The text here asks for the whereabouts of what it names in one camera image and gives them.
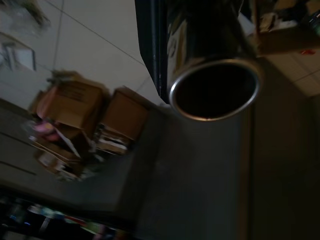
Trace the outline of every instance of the exhaust tip opening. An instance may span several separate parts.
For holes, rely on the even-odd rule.
[[[257,96],[260,82],[254,65],[206,64],[183,75],[171,89],[171,104],[185,117],[214,121],[230,117]]]

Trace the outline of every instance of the exhaust pipe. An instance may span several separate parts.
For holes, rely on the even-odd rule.
[[[231,117],[248,107],[262,71],[238,22],[241,2],[167,2],[167,93],[172,108],[198,121]]]

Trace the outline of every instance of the tiled floor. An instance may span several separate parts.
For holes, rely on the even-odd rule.
[[[51,70],[70,70],[111,92],[127,86],[157,105],[163,103],[140,56],[133,0],[37,2],[51,22],[40,37],[5,27],[1,22],[10,19],[0,12],[0,31],[32,47],[37,63],[37,72],[0,67],[0,98],[26,109],[46,89]]]
[[[270,55],[272,62],[305,95],[320,94],[320,49],[314,55],[291,54]]]

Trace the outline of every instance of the plastic bag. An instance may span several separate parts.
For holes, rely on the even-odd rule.
[[[3,29],[39,37],[50,27],[50,20],[43,14],[35,0],[3,0],[1,10],[10,17]]]

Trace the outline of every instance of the open cardboard box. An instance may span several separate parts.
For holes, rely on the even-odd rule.
[[[320,37],[310,29],[298,26],[271,32],[260,32],[260,9],[262,0],[252,0],[252,15],[255,24],[254,41],[257,43],[258,56],[299,52],[307,49],[320,48]],[[294,6],[295,0],[278,0],[275,5],[277,10]],[[307,5],[310,14],[320,9],[316,0],[311,0]]]
[[[29,109],[32,115],[37,115],[37,106],[43,97],[44,93],[39,93],[35,98]],[[103,99],[101,88],[82,82],[78,74],[68,75],[68,80],[58,86],[56,94],[44,111],[44,117],[56,124],[57,133],[69,150],[41,138],[33,145],[54,154],[64,162],[79,160],[90,148]]]
[[[125,154],[130,143],[139,138],[152,107],[148,100],[131,89],[117,88],[96,132],[97,149]]]

